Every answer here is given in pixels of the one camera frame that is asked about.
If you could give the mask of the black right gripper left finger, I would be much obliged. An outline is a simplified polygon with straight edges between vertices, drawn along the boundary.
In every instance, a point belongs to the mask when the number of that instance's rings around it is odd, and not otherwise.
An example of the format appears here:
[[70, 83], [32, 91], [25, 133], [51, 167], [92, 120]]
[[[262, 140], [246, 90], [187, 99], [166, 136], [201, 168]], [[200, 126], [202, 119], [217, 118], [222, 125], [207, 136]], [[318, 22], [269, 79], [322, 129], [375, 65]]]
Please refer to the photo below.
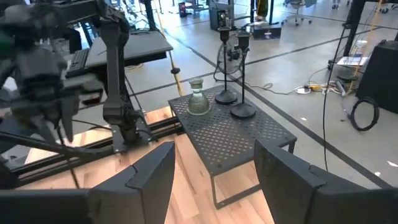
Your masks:
[[89, 191], [94, 224], [163, 223], [175, 173], [175, 143], [163, 142]]

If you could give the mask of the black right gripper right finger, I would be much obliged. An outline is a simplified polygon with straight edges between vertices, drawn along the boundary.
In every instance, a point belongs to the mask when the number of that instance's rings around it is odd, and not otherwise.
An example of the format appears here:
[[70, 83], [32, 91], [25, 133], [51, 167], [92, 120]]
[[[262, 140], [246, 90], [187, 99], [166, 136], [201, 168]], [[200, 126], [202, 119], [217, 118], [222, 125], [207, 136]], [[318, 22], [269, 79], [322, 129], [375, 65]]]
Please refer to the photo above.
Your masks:
[[256, 141], [254, 162], [275, 223], [372, 223], [364, 187]]

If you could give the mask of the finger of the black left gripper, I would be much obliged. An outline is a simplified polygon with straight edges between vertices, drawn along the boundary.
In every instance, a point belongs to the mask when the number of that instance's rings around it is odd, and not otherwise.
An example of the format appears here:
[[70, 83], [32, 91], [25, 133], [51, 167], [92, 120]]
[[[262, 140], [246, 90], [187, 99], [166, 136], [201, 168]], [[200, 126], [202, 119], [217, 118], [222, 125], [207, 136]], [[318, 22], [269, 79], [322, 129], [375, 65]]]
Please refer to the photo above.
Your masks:
[[68, 96], [61, 100], [62, 110], [62, 123], [65, 130], [65, 134], [69, 142], [73, 141], [73, 124], [72, 118], [74, 116], [75, 108], [75, 96]]
[[46, 118], [45, 116], [32, 116], [32, 124], [37, 128], [38, 133], [49, 144], [56, 144], [52, 130], [58, 126], [58, 118]]

